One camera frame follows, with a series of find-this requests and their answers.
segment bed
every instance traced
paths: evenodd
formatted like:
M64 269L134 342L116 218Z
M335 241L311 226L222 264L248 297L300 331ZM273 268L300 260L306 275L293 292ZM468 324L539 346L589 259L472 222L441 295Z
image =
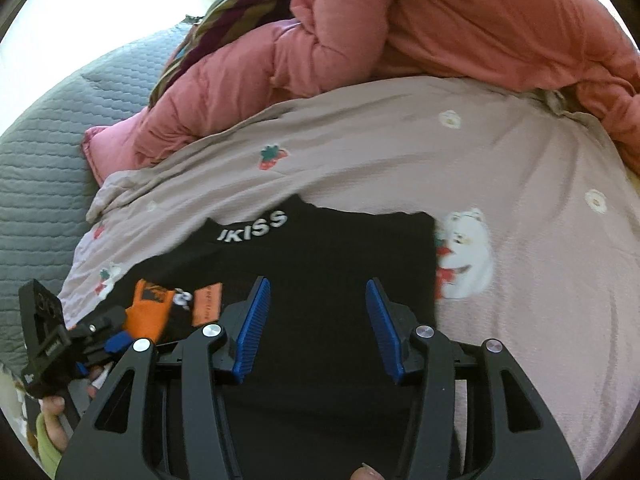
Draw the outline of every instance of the bed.
M180 23L123 46L43 95L0 137L1 407L23 443L26 416L14 379L26 362L17 291L38 276L56 293L98 187L79 149L84 131L113 124L144 105L169 54L190 25Z
M0 139L6 369L24 365L17 289L30 278L60 294L72 324L98 303L98 286L109 286L101 270L115 279L205 218L246 221L295 193L346 211L423 210L444 244L459 235L472 242L466 259L443 268L491 269L444 278L440 329L508 345L586 477L640 400L632 351L640 199L599 122L566 112L556 92L426 76L379 81L275 105L154 168L115 174L96 194L82 133L137 112L187 30L107 54ZM142 222L149 213L154 220ZM171 231L160 235L160 224ZM607 265L584 264L592 261Z

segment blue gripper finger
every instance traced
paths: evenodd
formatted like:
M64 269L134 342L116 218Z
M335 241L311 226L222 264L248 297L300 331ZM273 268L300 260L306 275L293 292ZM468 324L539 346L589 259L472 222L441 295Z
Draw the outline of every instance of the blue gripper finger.
M260 337L262 336L262 330L267 321L271 304L271 284L269 280L262 278L256 282L246 301L250 306L236 340L236 362L232 370L238 383L242 383L244 377L254 367Z
M396 384L399 384L404 379L405 371L402 364L400 337L389 315L388 307L391 302L377 279L367 282L365 297L369 320L376 335L385 372Z

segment pink quilt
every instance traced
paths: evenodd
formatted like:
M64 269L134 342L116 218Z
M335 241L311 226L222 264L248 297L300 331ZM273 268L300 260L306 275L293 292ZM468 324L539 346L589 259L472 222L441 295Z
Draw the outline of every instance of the pink quilt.
M294 20L204 57L152 110L90 129L83 149L98 181L277 102L425 73L511 91L571 87L640 174L640 57L597 0L291 0L291 10Z

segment striped scarf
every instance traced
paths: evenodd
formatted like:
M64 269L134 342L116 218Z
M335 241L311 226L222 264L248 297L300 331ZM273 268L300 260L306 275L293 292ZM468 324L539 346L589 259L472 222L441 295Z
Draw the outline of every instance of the striped scarf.
M151 91L149 108L176 80L207 54L265 23L293 18L290 0L216 0L193 25Z

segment green sleeve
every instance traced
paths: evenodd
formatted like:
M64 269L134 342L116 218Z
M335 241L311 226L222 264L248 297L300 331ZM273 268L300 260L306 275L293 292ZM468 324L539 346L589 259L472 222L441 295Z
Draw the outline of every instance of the green sleeve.
M44 425L44 415L42 415L42 413L38 415L36 421L36 438L38 439L38 454L40 455L42 467L50 478L55 478L62 454L49 439L47 428Z

